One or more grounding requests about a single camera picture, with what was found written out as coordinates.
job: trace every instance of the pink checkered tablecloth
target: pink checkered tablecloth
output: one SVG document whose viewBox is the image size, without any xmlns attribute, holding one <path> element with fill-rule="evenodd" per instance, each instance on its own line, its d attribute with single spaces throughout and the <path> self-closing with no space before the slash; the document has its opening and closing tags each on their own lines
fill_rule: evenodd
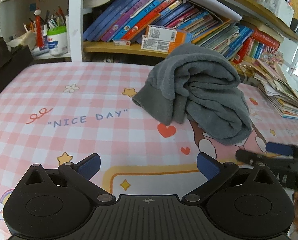
<svg viewBox="0 0 298 240">
<path fill-rule="evenodd" d="M 101 157 L 92 182 L 112 194 L 178 194 L 206 181 L 198 172 L 200 151 L 220 162 L 237 149 L 265 152 L 265 142 L 298 143 L 298 120 L 282 118 L 257 88 L 240 85 L 253 131 L 223 146 L 195 123 L 160 124 L 131 97 L 151 66 L 110 63 L 33 65 L 0 94 L 0 240 L 9 237 L 3 206 L 33 163 L 45 169 Z"/>
</svg>

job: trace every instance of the gray fabric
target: gray fabric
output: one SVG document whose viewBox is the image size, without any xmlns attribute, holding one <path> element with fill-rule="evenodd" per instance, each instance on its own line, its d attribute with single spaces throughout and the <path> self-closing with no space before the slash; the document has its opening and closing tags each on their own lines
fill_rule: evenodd
<svg viewBox="0 0 298 240">
<path fill-rule="evenodd" d="M 183 123 L 187 114 L 212 138 L 230 145 L 247 138 L 252 128 L 239 83 L 220 53 L 185 43 L 151 70 L 132 100 L 165 125 Z"/>
</svg>

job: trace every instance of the green book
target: green book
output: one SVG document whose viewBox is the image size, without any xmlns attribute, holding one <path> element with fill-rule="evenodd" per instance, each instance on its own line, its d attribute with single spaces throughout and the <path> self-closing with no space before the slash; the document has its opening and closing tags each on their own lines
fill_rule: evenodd
<svg viewBox="0 0 298 240">
<path fill-rule="evenodd" d="M 258 49 L 259 44 L 260 44 L 260 42 L 254 41 L 254 44 L 253 44 L 251 52 L 250 52 L 250 57 L 254 58 L 255 54 L 257 53 L 257 49 Z"/>
</svg>

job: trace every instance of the white flower print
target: white flower print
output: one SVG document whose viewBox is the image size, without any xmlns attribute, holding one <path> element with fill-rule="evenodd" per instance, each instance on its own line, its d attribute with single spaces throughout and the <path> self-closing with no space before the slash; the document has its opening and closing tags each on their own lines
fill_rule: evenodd
<svg viewBox="0 0 298 240">
<path fill-rule="evenodd" d="M 77 87 L 76 84 L 72 84 L 71 86 L 66 86 L 66 89 L 64 90 L 64 93 L 73 93 L 75 90 L 78 90 L 79 87 Z"/>
</svg>

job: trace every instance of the white vertical post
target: white vertical post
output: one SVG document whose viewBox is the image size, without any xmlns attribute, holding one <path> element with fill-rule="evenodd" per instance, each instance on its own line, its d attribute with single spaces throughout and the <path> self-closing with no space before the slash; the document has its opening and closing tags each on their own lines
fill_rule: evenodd
<svg viewBox="0 0 298 240">
<path fill-rule="evenodd" d="M 82 7 L 83 0 L 69 0 L 69 40 L 72 62 L 82 62 Z"/>
</svg>

